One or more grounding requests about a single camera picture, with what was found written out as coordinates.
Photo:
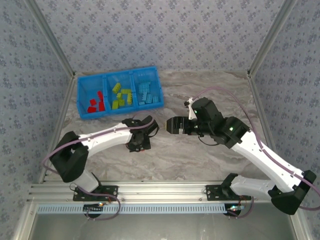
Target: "patterned wallpaper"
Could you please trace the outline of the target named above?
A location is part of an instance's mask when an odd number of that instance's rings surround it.
[[[320,186],[320,2],[298,0],[254,77],[279,154]],[[308,193],[306,205],[319,206]],[[306,212],[320,239],[320,211]]]
[[[23,0],[1,0],[0,9],[0,240],[9,240],[38,180],[69,77]]]
[[[36,0],[74,71],[247,70],[283,0]]]

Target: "blue plastic tray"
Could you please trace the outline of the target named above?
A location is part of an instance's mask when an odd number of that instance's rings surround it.
[[[123,97],[125,105],[119,106],[118,109],[112,109],[112,103],[117,99],[117,95],[112,92],[116,83],[121,84],[121,89],[131,89],[131,105],[127,103],[127,95],[125,94]],[[158,97],[158,102],[139,105],[144,102],[143,93],[139,93],[139,86],[142,84],[141,86],[144,87],[146,83],[149,85],[148,94],[151,94],[152,97]],[[105,111],[98,111],[98,102],[100,101],[98,91],[103,93]],[[94,106],[97,112],[87,112],[88,107],[91,106],[91,99],[95,99],[97,102],[97,105]],[[76,106],[82,119],[96,119],[115,114],[161,108],[164,104],[164,95],[155,66],[78,77]]]

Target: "gray marble table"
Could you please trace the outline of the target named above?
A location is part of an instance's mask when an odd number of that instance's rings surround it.
[[[151,138],[151,149],[132,152],[125,145],[101,151],[90,157],[86,168],[100,180],[223,180],[229,173],[241,174],[249,178],[266,179],[266,175],[250,161],[225,146],[207,146],[196,136],[171,135],[164,129],[167,119],[187,116],[184,101],[207,87],[219,86],[233,92],[246,107],[257,129],[263,137],[258,112],[245,72],[222,71],[160,71],[164,108],[154,109],[156,120],[161,126],[158,134]],[[114,115],[95,120],[82,120],[76,106],[77,86],[73,89],[64,119],[61,137],[74,131],[87,134],[114,126],[130,115]],[[231,97],[221,91],[205,93],[214,101],[223,116],[235,116],[249,125],[244,113]],[[204,137],[203,141],[214,143]],[[59,176],[49,174],[46,180],[58,180]]]

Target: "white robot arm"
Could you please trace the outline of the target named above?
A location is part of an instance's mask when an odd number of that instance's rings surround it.
[[[63,148],[50,157],[50,161],[65,183],[74,183],[83,190],[92,192],[100,185],[100,182],[93,173],[85,169],[87,159],[102,150],[121,144],[125,144],[130,152],[150,149],[149,134],[159,129],[155,120],[149,126],[144,127],[152,120],[151,116],[142,121],[128,118],[122,123],[99,132],[81,135],[76,135],[73,131],[68,132],[56,148],[74,140],[86,140]]]
[[[294,167],[263,143],[261,149],[255,133],[247,125],[233,116],[224,118],[211,100],[203,97],[193,102],[190,98],[184,105],[189,108],[189,116],[170,118],[166,122],[166,130],[169,133],[199,137],[209,135],[218,144],[225,145],[246,157],[270,178],[270,180],[259,180],[231,173],[221,185],[207,186],[209,201],[254,196],[271,200],[273,205],[286,214],[293,215],[296,212],[310,187],[275,164],[262,152],[262,149],[282,166],[310,183],[316,179],[312,171],[302,171]]]

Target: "red block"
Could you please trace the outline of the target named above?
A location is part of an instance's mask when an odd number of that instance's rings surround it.
[[[103,101],[99,102],[99,112],[105,111],[105,104]]]
[[[102,94],[102,91],[98,91],[97,94],[98,94],[98,97],[99,97],[100,101],[103,102],[104,101],[104,96]]]
[[[88,110],[87,110],[88,114],[95,113],[96,111],[97,111],[97,108],[94,106],[88,107]]]
[[[97,104],[97,101],[95,99],[91,99],[90,104],[91,104],[91,106],[94,106]]]

